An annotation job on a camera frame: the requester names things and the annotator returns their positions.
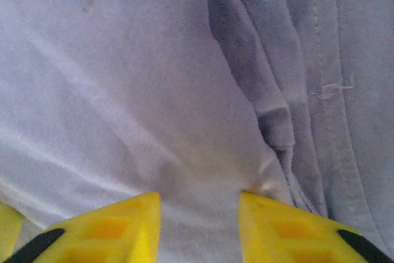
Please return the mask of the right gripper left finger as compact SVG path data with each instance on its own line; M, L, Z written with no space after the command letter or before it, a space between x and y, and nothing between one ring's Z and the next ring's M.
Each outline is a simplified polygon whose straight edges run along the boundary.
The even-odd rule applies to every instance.
M0 263L156 263L160 195L144 193L54 224L15 249L22 222L0 202Z

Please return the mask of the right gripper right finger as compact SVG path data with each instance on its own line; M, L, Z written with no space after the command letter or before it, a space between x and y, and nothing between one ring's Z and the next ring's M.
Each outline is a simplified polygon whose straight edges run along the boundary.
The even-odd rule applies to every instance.
M243 263L394 263L347 225L249 192L238 225Z

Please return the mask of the purple shirt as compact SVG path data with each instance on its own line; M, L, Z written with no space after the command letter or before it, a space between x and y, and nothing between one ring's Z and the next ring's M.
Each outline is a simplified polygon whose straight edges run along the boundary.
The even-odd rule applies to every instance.
M156 191L159 263L240 263L242 190L394 257L394 0L0 0L0 201Z

